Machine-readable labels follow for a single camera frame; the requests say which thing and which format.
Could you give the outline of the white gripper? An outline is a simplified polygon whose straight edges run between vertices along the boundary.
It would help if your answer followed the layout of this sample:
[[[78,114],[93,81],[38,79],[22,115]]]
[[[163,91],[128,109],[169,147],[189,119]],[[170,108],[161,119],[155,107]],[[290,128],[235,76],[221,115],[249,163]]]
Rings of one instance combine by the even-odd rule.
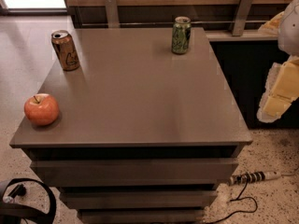
[[[287,62],[273,63],[265,82],[257,118],[272,123],[282,117],[299,98],[299,58],[291,56]]]

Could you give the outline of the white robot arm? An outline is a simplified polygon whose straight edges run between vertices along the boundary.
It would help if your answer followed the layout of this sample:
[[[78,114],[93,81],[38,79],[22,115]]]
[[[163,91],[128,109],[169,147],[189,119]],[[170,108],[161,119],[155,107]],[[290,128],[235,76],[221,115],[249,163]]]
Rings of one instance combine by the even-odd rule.
[[[273,63],[265,81],[257,119],[272,123],[299,97],[299,0],[292,0],[283,12],[259,28],[278,39],[278,48],[290,55],[283,64]]]

